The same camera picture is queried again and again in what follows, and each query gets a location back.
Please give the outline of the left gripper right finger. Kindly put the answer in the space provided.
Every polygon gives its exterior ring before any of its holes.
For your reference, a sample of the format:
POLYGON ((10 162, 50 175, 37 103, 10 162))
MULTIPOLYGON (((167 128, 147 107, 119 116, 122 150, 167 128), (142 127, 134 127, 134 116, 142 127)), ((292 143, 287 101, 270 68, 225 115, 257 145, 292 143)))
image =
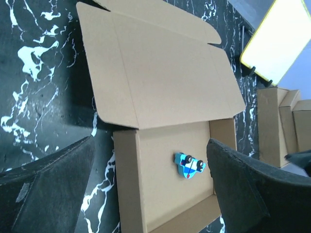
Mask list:
POLYGON ((228 233, 309 233, 311 179, 211 138, 207 164, 228 233))

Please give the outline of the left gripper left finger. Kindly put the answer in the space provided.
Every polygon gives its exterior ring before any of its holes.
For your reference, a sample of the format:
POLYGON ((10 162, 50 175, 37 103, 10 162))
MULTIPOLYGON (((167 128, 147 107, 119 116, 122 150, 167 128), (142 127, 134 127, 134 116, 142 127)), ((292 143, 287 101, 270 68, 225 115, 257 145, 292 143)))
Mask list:
POLYGON ((2 233, 75 231, 95 157, 93 136, 0 174, 2 233))

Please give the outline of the blue toy car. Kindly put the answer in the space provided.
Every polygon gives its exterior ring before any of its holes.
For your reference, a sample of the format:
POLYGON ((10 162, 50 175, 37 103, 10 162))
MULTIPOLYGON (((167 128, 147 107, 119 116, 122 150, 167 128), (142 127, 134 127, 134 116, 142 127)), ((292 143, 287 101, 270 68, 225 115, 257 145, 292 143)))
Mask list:
POLYGON ((178 174, 185 179, 191 179, 196 173, 202 173, 206 168, 203 160, 182 152, 174 154, 174 163, 177 165, 178 174))

